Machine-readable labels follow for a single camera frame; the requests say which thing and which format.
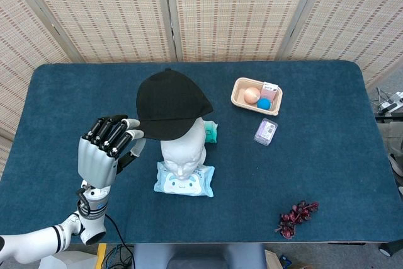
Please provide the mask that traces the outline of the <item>dark red grape bunch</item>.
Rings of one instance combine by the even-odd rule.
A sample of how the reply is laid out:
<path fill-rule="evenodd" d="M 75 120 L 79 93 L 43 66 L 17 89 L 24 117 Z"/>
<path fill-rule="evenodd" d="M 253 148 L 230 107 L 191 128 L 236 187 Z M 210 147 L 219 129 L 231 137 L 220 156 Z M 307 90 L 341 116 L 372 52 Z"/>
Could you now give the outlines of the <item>dark red grape bunch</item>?
<path fill-rule="evenodd" d="M 275 232 L 285 239 L 292 239 L 296 235 L 297 226 L 311 220 L 312 213 L 319 209 L 318 202 L 307 203 L 305 200 L 292 205 L 288 213 L 279 215 Z"/>

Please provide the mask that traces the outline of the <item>beige plastic container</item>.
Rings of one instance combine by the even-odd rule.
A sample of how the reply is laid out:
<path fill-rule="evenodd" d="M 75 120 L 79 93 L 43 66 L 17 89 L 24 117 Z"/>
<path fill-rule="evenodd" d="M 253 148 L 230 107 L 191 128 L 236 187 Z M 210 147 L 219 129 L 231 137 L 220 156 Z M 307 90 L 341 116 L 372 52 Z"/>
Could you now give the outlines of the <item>beige plastic container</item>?
<path fill-rule="evenodd" d="M 250 79 L 247 77 L 238 78 L 235 83 L 231 94 L 231 102 L 238 107 L 245 108 L 248 110 L 252 110 L 254 112 L 263 113 L 265 115 L 277 116 L 280 111 L 281 101 L 283 97 L 283 91 L 280 87 L 278 87 L 273 101 L 271 102 L 271 106 L 269 110 L 265 110 L 262 108 L 258 108 L 257 104 L 249 104 L 244 100 L 244 93 L 247 88 L 256 88 L 261 90 L 263 88 L 264 82 L 257 81 L 254 79 Z"/>

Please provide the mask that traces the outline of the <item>green tissue pack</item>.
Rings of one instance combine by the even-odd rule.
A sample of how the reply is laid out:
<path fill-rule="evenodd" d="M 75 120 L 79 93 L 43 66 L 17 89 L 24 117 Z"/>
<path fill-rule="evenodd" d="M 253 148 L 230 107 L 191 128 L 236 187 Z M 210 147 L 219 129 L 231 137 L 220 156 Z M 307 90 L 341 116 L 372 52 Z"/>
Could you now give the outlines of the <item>green tissue pack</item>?
<path fill-rule="evenodd" d="M 205 126 L 205 143 L 215 144 L 217 142 L 218 124 L 214 121 L 203 121 Z"/>

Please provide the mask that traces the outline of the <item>woven folding screen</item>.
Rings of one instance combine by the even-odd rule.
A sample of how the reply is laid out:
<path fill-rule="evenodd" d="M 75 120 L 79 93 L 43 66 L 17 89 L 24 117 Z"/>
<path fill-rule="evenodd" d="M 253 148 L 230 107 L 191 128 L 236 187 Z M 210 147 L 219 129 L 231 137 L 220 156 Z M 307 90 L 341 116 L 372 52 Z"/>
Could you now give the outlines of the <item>woven folding screen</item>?
<path fill-rule="evenodd" d="M 403 89 L 403 0 L 0 0 L 0 179 L 40 65 L 325 59 Z"/>

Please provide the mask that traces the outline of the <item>white foam mannequin head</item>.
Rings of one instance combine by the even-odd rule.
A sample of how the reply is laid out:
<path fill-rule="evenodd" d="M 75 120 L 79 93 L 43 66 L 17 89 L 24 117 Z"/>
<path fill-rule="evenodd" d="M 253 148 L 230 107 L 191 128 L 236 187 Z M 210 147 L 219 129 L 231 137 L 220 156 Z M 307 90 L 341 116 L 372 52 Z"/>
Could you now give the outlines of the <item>white foam mannequin head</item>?
<path fill-rule="evenodd" d="M 205 139 L 204 121 L 197 118 L 182 137 L 162 140 L 161 152 L 165 167 L 180 180 L 188 178 L 205 161 Z"/>

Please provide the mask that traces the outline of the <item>yellow strip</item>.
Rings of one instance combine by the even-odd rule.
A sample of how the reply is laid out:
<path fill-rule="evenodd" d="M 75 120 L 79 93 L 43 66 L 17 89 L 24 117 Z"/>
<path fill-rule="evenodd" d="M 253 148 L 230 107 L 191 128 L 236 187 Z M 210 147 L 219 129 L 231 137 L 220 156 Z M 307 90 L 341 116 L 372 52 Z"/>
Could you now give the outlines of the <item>yellow strip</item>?
<path fill-rule="evenodd" d="M 97 262 L 95 265 L 95 269 L 102 269 L 103 267 L 103 261 L 105 259 L 106 255 L 106 243 L 99 243 L 98 245 L 98 250 L 97 250 Z"/>

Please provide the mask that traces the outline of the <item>white sheet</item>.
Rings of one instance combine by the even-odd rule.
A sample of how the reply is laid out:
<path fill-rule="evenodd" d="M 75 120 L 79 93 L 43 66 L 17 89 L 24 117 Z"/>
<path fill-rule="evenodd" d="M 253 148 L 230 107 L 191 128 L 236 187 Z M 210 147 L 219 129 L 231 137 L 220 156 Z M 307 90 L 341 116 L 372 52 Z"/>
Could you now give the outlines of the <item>white sheet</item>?
<path fill-rule="evenodd" d="M 95 269 L 98 257 L 82 251 L 63 251 L 42 258 L 38 269 Z"/>

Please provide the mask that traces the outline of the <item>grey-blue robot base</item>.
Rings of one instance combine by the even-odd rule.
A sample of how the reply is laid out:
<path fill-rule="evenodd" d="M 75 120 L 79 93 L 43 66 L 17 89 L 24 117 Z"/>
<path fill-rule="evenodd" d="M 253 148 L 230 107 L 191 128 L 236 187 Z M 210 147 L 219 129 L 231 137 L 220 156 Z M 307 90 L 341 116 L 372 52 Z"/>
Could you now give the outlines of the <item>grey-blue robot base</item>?
<path fill-rule="evenodd" d="M 259 243 L 136 244 L 135 269 L 266 269 Z"/>

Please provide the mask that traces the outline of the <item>white power strip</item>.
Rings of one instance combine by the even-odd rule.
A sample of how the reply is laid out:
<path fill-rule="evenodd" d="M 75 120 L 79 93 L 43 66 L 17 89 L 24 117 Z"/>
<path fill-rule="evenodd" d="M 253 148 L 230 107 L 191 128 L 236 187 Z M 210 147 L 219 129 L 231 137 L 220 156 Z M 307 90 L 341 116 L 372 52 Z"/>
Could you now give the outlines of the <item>white power strip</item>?
<path fill-rule="evenodd" d="M 381 103 L 378 113 L 392 113 L 403 107 L 403 92 L 394 93 L 389 99 Z"/>

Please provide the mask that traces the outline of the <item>black baseball cap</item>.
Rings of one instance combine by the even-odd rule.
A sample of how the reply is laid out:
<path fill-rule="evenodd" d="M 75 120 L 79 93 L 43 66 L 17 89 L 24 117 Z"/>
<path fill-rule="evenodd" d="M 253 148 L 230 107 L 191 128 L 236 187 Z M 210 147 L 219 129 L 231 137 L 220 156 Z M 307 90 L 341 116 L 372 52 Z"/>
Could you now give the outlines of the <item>black baseball cap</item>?
<path fill-rule="evenodd" d="M 213 112 L 199 86 L 186 75 L 167 69 L 144 80 L 137 91 L 138 129 L 146 139 L 175 140 L 197 118 Z"/>

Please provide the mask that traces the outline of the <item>clear box of purple pins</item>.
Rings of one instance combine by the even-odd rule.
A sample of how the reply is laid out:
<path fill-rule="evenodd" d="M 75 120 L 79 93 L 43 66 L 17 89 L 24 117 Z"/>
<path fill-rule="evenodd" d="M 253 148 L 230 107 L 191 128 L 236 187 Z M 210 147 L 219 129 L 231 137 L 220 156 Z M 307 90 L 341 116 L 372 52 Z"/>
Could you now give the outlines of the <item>clear box of purple pins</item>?
<path fill-rule="evenodd" d="M 278 128 L 278 124 L 267 118 L 262 119 L 254 135 L 254 140 L 264 146 L 269 146 Z"/>

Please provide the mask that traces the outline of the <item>pink box with white label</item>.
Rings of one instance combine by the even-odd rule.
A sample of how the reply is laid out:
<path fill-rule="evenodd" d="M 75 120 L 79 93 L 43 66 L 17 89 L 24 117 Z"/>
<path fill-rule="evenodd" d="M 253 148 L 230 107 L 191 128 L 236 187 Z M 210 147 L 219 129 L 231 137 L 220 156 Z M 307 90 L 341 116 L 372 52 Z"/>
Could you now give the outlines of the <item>pink box with white label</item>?
<path fill-rule="evenodd" d="M 278 85 L 273 83 L 264 82 L 260 91 L 260 98 L 265 98 L 273 102 L 278 92 Z"/>

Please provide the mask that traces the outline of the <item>peach coloured ball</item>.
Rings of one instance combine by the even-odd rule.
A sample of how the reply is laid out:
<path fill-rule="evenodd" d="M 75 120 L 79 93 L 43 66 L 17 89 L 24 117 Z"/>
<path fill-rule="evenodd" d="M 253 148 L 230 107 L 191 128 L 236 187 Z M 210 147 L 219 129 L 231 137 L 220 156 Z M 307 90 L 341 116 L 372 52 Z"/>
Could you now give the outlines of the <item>peach coloured ball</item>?
<path fill-rule="evenodd" d="M 260 96 L 260 90 L 255 87 L 249 87 L 244 91 L 244 101 L 250 105 L 257 103 L 260 99 Z"/>

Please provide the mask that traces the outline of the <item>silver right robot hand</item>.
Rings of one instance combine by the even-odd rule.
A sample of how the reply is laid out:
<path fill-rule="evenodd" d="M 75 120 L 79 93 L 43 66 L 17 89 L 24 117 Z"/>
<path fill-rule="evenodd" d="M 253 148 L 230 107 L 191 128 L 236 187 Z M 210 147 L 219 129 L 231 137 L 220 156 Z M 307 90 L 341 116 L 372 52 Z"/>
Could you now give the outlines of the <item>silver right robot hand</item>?
<path fill-rule="evenodd" d="M 394 177 L 397 182 L 398 191 L 403 198 L 403 168 L 401 168 L 398 165 L 397 161 L 394 159 L 394 157 L 391 154 L 388 155 L 388 158 L 389 158 L 389 163 L 391 165 L 391 168 L 394 172 Z"/>

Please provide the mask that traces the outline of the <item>dark blue table mat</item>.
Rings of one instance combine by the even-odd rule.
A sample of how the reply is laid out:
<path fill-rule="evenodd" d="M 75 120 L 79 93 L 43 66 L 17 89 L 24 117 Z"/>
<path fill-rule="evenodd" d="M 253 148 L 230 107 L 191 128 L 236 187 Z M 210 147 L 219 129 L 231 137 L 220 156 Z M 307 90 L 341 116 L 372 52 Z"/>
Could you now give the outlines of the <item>dark blue table mat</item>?
<path fill-rule="evenodd" d="M 154 191 L 158 141 L 111 188 L 104 240 L 130 243 L 277 242 L 279 215 L 318 202 L 295 240 L 393 241 L 403 237 L 403 202 L 360 68 L 348 61 L 49 64 L 31 78 L 4 174 L 0 234 L 23 234 L 65 220 L 76 209 L 80 136 L 99 117 L 136 116 L 142 81 L 165 69 L 186 74 L 213 105 L 213 197 Z M 283 91 L 277 116 L 235 106 L 247 77 Z M 254 140 L 262 119 L 278 124 L 269 146 Z"/>

